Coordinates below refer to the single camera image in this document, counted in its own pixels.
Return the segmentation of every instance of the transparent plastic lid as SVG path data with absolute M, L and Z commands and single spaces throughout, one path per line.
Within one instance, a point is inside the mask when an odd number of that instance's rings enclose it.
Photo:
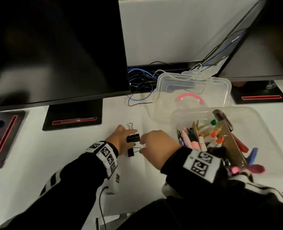
M 228 79 L 162 73 L 152 95 L 152 118 L 158 123 L 169 124 L 175 110 L 228 106 L 230 92 Z

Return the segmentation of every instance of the person's left arm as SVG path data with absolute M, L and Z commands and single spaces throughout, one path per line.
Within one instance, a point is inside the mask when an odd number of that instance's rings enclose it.
M 81 229 L 97 189 L 115 170 L 117 157 L 134 146 L 126 142 L 126 137 L 135 132 L 119 125 L 105 141 L 91 145 L 86 153 L 52 175 L 37 201 L 1 228 Z

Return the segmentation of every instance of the glue bottle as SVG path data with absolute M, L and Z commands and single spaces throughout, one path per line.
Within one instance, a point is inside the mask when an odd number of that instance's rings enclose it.
M 210 135 L 208 135 L 207 137 L 204 138 L 205 143 L 210 143 L 214 140 L 217 140 L 216 131 L 213 131 Z
M 214 140 L 211 143 L 209 143 L 209 145 L 207 146 L 207 149 L 213 148 L 213 147 L 219 148 L 221 147 L 223 142 L 224 142 L 224 138 L 218 138 L 217 140 Z
M 217 124 L 216 119 L 213 119 L 213 120 L 211 121 L 211 124 L 209 124 L 209 125 L 207 125 L 207 126 L 201 128 L 200 130 L 198 130 L 198 135 L 202 135 L 202 134 L 203 134 L 205 131 L 207 131 L 207 130 L 214 129 L 215 126 L 216 126 L 216 124 Z

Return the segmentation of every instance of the black monitor screen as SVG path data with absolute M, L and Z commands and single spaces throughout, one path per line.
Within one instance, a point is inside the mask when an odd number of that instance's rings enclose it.
M 129 90 L 118 0 L 0 0 L 0 109 Z

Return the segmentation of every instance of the monitor stand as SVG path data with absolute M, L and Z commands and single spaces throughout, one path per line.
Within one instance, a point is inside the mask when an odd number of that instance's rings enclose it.
M 248 81 L 242 87 L 232 86 L 236 104 L 283 102 L 283 93 L 274 81 Z
M 42 130 L 99 125 L 102 123 L 102 105 L 103 99 L 50 105 Z

